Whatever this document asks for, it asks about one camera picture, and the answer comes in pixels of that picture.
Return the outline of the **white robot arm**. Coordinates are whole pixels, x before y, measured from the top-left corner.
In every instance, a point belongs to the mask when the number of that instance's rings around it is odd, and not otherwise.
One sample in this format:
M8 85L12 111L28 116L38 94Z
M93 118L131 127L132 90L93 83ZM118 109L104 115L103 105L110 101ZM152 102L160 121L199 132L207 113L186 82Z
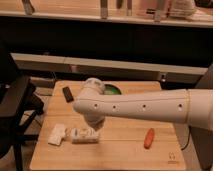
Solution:
M105 95L105 84L89 78L73 102L76 112L94 128L105 116L171 123L213 131L213 90L178 89L137 94Z

